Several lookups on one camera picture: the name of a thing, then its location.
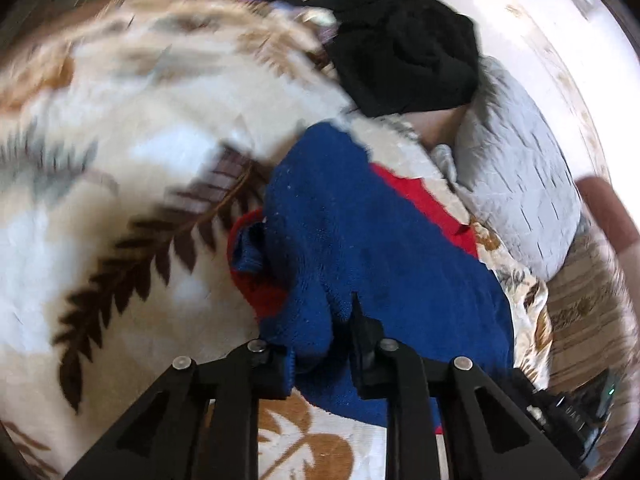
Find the purple patterned small garment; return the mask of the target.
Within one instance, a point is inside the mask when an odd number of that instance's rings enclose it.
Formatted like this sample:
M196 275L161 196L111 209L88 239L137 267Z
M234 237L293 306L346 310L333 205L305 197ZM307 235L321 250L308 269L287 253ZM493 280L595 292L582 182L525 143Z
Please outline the purple patterned small garment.
M322 44L327 44L340 27L332 11L310 6L306 0L250 0L267 3L270 8L308 26Z

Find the navy blue knit garment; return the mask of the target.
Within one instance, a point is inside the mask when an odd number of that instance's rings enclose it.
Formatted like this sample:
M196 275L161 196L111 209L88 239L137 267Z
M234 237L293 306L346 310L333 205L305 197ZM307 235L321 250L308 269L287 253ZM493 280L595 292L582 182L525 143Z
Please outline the navy blue knit garment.
M228 240L231 275L260 336L292 353L290 386L375 426L385 425L386 406L360 399L350 376L355 308L424 358L467 356L491 377L514 363L510 304L495 274L393 183L348 133L319 122Z

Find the striped floral bed sheet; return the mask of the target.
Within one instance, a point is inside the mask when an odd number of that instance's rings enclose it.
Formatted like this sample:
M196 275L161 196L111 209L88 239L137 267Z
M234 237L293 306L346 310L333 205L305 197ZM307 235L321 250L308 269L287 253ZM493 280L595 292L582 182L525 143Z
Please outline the striped floral bed sheet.
M597 226L577 234L548 289L550 389L573 390L607 367L618 379L589 475L599 479L639 421L639 325L614 249Z

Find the black clothing pile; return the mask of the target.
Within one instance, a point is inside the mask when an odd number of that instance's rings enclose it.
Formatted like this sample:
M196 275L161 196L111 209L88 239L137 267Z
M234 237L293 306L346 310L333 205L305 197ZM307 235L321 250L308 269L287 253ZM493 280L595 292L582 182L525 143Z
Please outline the black clothing pile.
M338 21L326 44L343 89L368 117L469 104L478 86L474 22L439 0L307 0Z

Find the black device with green light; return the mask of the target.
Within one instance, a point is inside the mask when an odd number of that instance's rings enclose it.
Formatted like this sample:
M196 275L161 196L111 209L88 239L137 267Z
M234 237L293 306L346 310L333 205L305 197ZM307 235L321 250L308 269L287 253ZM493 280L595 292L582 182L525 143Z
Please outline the black device with green light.
M512 370L504 391L559 450L580 478L599 460L597 444L611 415L617 377L610 368L574 390L553 393L538 389L519 368Z

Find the leaf pattern fleece blanket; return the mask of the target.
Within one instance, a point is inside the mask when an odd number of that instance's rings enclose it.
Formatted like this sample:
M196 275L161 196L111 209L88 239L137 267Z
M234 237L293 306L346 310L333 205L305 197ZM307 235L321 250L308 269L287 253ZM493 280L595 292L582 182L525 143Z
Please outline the leaf pattern fleece blanket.
M410 125L368 119L312 64L321 11L246 0L89 4L1 71L1 434L35 479L59 479L180 354L257 333L227 234L262 192L224 206L226 145L280 162L333 120L378 164L472 226L515 321L515 363L549 382L548 289L475 224Z

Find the grey quilted pillow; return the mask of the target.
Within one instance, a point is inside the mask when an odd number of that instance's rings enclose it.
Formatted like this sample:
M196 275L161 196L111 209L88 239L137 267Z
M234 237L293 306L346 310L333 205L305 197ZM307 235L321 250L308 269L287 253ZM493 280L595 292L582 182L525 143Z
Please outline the grey quilted pillow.
M544 281L559 272L582 202L544 115L498 60L480 60L480 84L454 144L439 144L430 156L512 257Z

